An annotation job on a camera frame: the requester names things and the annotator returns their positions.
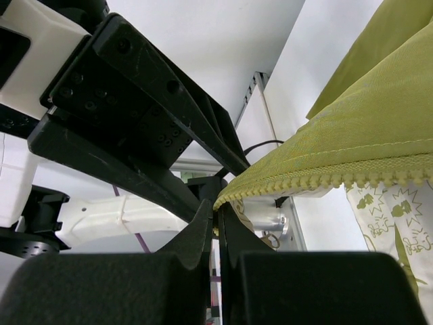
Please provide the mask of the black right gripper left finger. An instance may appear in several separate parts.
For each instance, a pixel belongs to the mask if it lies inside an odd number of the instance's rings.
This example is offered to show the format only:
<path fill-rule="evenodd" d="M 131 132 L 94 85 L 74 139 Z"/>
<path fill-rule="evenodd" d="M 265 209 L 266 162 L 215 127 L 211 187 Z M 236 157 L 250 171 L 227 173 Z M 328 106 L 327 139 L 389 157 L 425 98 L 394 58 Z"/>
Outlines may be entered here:
<path fill-rule="evenodd" d="M 212 205 L 155 253 L 40 255 L 1 298 L 2 324 L 204 324 Z"/>

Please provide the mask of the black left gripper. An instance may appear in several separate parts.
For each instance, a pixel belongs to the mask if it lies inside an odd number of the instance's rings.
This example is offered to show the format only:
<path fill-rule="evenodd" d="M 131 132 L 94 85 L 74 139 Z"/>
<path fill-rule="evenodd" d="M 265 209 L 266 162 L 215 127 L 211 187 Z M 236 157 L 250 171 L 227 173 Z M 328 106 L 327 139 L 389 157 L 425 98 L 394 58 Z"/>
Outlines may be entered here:
<path fill-rule="evenodd" d="M 46 114 L 29 150 L 191 222 L 200 201 L 167 167 L 193 138 L 230 173 L 244 172 L 249 163 L 228 111 L 119 14 L 97 29 L 94 50 L 118 73 L 109 77 L 107 65 L 87 58 L 66 80 L 70 102 L 58 96 L 69 120 Z"/>

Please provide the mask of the olive green jacket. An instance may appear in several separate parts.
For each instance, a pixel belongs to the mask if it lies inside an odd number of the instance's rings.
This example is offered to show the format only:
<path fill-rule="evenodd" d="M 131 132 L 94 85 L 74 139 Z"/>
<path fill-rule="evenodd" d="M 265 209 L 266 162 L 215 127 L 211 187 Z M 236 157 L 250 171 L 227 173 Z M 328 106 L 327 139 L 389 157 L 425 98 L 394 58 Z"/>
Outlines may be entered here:
<path fill-rule="evenodd" d="M 307 114 L 214 204 L 343 187 L 369 250 L 432 297 L 432 2 L 383 1 Z"/>

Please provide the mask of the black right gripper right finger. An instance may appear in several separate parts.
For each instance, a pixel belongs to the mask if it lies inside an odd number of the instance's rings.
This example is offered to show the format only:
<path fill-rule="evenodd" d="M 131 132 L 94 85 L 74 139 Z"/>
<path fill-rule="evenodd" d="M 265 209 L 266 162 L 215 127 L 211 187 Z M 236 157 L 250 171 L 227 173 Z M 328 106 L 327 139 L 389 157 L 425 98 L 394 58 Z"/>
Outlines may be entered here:
<path fill-rule="evenodd" d="M 403 269 L 384 253 L 276 252 L 218 211 L 224 324 L 425 324 Z"/>

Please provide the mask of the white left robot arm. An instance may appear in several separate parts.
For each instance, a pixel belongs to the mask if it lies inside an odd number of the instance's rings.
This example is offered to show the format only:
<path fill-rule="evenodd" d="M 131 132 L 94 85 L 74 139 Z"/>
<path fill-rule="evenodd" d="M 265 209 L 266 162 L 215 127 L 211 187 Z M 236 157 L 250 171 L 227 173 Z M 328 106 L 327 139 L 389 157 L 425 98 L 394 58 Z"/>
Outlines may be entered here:
<path fill-rule="evenodd" d="M 206 181 L 171 169 L 191 144 L 248 167 L 228 111 L 119 14 L 80 3 L 1 17 L 1 251 L 179 230 Z"/>

